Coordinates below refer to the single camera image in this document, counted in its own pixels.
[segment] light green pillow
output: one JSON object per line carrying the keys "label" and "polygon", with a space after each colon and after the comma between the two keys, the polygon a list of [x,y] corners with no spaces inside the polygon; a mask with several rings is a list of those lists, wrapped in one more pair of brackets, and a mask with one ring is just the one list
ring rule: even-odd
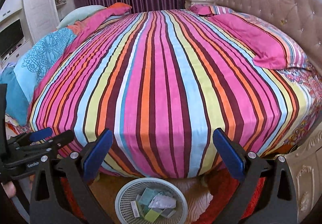
{"label": "light green pillow", "polygon": [[76,21],[82,21],[104,8],[105,7],[101,5],[89,5],[77,8],[66,15],[64,19],[62,19],[62,21],[57,26],[57,29],[65,28],[68,25],[73,25]]}

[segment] hand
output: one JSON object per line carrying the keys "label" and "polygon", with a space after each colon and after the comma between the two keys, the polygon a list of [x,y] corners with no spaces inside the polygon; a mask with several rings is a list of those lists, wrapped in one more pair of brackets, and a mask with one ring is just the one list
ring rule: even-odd
{"label": "hand", "polygon": [[3,185],[1,183],[1,185],[4,188],[4,191],[6,192],[7,196],[9,197],[9,199],[11,199],[12,197],[14,197],[16,195],[16,188],[14,186],[14,184],[12,182],[8,182],[7,184]]}

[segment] basket rim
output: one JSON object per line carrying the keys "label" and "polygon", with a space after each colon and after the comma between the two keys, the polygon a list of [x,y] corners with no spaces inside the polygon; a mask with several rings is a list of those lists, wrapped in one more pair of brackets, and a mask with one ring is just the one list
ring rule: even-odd
{"label": "basket rim", "polygon": [[121,197],[124,194],[125,190],[127,190],[130,186],[133,186],[134,184],[137,184],[139,182],[158,182],[158,183],[164,184],[164,185],[170,187],[171,189],[173,189],[179,195],[179,197],[182,200],[182,208],[183,208],[182,209],[182,216],[181,216],[181,219],[178,222],[178,224],[183,224],[186,221],[187,216],[188,216],[188,204],[187,204],[187,200],[186,200],[185,196],[183,195],[183,193],[181,192],[181,190],[179,190],[172,183],[170,183],[168,181],[165,181],[163,179],[158,179],[158,178],[139,178],[139,179],[132,180],[129,183],[125,184],[120,189],[120,191],[118,192],[118,194],[116,196],[115,203],[114,203],[114,207],[115,207],[116,215],[117,215],[119,221],[122,224],[128,224],[128,223],[123,218],[123,216],[122,216],[122,214],[120,212],[120,209],[119,209],[119,202],[121,200]]}

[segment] pink pillowcase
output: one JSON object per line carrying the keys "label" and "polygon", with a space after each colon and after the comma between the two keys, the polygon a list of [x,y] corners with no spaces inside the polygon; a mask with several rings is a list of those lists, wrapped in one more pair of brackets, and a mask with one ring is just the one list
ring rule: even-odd
{"label": "pink pillowcase", "polygon": [[290,67],[312,70],[305,52],[292,38],[255,16],[224,14],[212,17],[212,21],[256,53],[253,58],[256,66],[271,70]]}
{"label": "pink pillowcase", "polygon": [[194,12],[195,14],[202,15],[202,16],[214,16],[214,15],[234,12],[234,10],[225,6],[203,5],[203,4],[197,4],[197,5],[191,6],[189,10]]}

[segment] wardrobe door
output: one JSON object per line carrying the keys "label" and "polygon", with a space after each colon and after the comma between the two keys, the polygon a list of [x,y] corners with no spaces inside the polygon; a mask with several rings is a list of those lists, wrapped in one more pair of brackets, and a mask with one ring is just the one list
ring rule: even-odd
{"label": "wardrobe door", "polygon": [[23,0],[33,42],[51,33],[59,24],[54,0]]}

